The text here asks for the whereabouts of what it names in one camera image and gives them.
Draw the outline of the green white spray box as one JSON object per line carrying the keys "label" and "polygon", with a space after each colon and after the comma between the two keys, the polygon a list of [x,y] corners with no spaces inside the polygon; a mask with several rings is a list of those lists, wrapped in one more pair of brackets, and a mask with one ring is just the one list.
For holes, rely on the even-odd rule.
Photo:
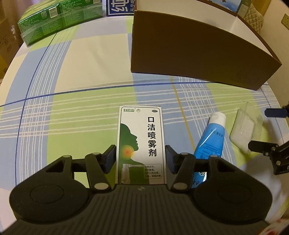
{"label": "green white spray box", "polygon": [[122,105],[118,113],[116,184],[167,182],[162,109]]}

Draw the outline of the clear plastic tray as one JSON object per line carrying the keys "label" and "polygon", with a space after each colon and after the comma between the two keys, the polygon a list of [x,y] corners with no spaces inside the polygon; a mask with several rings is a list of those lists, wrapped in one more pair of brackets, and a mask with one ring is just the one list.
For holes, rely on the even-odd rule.
{"label": "clear plastic tray", "polygon": [[230,134],[230,141],[243,153],[250,154],[248,144],[252,140],[260,141],[263,116],[247,102],[237,111],[234,125]]}

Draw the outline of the blue white ointment tube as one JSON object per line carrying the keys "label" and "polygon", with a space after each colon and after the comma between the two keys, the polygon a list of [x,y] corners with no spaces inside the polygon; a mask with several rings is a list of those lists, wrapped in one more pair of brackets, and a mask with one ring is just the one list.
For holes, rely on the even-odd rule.
{"label": "blue white ointment tube", "polygon": [[226,115],[221,112],[212,113],[208,125],[196,147],[196,159],[207,160],[211,155],[222,156],[225,137]]}

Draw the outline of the beige quilted cushion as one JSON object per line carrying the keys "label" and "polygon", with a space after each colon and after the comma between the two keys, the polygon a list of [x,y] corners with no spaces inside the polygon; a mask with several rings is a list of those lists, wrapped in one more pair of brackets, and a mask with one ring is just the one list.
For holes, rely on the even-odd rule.
{"label": "beige quilted cushion", "polygon": [[260,33],[264,25],[263,15],[257,11],[253,4],[250,4],[249,9],[244,17],[244,20],[257,32]]}

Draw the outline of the light blue gift carton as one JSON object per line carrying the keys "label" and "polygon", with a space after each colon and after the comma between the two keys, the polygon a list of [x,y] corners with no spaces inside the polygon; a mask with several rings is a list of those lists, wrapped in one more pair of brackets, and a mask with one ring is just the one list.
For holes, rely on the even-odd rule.
{"label": "light blue gift carton", "polygon": [[251,0],[212,0],[211,2],[223,6],[243,18],[251,5]]}

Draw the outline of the brown open cardboard box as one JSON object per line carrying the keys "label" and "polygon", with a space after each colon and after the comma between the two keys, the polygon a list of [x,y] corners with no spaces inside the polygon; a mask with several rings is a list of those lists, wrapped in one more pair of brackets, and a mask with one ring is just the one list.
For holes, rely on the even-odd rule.
{"label": "brown open cardboard box", "polygon": [[240,16],[210,1],[136,1],[131,71],[259,89],[280,68]]}

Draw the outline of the blue milk carton box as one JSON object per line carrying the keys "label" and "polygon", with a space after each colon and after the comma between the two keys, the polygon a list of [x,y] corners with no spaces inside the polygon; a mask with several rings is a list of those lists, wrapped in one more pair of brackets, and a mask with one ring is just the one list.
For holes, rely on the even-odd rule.
{"label": "blue milk carton box", "polygon": [[135,0],[106,0],[106,16],[133,16]]}

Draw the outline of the green shrink-wrapped box pack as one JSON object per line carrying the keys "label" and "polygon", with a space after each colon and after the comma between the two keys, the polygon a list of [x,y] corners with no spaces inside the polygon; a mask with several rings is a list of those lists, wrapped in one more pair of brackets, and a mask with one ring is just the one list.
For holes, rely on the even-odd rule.
{"label": "green shrink-wrapped box pack", "polygon": [[102,1],[40,1],[26,9],[18,27],[29,46],[55,32],[101,17]]}

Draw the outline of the brown cardboard carton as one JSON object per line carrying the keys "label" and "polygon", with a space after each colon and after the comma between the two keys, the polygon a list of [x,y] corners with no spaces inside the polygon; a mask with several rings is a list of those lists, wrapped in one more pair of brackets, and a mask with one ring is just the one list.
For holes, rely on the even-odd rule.
{"label": "brown cardboard carton", "polygon": [[1,79],[4,78],[9,65],[19,50],[21,36],[18,24],[10,24],[9,19],[1,13]]}

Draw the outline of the wall power socket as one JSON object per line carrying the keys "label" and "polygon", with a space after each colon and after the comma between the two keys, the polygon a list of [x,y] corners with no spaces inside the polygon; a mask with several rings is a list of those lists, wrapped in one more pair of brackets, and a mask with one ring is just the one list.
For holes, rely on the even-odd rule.
{"label": "wall power socket", "polygon": [[286,27],[287,29],[289,29],[289,15],[284,14],[281,23],[284,27]]}

